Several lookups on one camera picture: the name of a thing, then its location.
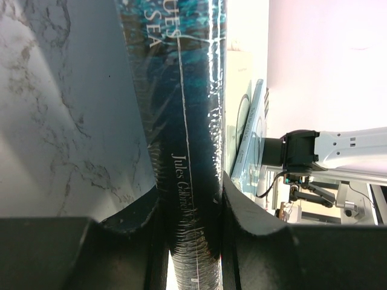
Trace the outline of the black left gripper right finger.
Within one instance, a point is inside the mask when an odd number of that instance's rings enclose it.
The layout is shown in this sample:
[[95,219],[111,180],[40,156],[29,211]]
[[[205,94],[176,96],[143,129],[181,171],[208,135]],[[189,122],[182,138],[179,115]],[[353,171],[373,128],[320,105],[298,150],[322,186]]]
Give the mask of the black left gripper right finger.
[[386,227],[290,224],[223,179],[224,289],[385,289]]

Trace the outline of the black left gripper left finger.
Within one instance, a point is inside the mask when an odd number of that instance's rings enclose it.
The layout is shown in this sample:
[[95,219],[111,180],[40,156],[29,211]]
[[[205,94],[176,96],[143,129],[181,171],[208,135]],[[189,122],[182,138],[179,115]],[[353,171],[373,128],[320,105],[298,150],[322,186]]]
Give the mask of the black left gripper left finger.
[[158,192],[105,219],[1,219],[2,289],[164,289]]

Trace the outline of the light blue cat cover book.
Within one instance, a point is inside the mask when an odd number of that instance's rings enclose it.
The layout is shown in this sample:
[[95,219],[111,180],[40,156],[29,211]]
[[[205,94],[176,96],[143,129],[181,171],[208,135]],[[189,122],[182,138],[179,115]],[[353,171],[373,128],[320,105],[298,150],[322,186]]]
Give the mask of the light blue cat cover book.
[[262,156],[267,131],[265,81],[256,82],[252,101],[247,114],[244,132],[241,134],[236,161],[231,173],[231,180],[248,198],[259,195],[258,184],[261,177]]

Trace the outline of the pale green thin book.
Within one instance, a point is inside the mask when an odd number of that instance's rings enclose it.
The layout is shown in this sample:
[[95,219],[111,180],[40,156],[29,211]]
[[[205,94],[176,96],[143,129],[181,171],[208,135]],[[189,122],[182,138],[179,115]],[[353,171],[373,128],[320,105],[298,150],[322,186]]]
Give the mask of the pale green thin book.
[[224,170],[231,174],[251,103],[252,54],[228,50],[226,73]]

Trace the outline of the blue ocean Jules Verne book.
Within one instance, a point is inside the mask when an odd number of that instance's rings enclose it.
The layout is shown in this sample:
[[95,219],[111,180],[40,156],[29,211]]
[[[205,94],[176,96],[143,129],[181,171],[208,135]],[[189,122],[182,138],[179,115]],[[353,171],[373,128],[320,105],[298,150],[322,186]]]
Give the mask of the blue ocean Jules Verne book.
[[225,1],[117,1],[180,289],[218,289]]

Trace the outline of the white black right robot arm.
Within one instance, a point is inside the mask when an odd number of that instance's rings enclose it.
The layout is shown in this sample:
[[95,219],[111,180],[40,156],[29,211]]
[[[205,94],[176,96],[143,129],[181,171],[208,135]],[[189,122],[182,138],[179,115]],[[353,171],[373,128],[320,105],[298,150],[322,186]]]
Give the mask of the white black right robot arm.
[[266,138],[262,165],[306,176],[342,166],[386,160],[386,127],[355,131],[294,130]]

